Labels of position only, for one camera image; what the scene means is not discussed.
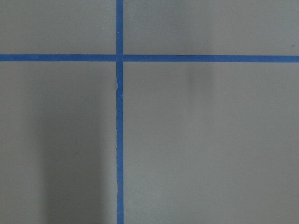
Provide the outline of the blue tape grid lines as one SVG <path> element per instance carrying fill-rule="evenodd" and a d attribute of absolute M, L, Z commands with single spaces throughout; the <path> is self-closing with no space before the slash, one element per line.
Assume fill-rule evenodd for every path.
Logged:
<path fill-rule="evenodd" d="M 3 62 L 115 62 L 116 63 L 116 179 L 117 223 L 124 223 L 124 138 L 123 82 L 125 62 L 201 62 L 201 63 L 298 63 L 298 56 L 287 55 L 145 55 L 125 54 L 123 28 L 124 2 L 116 1 L 115 54 L 1 54 Z"/>

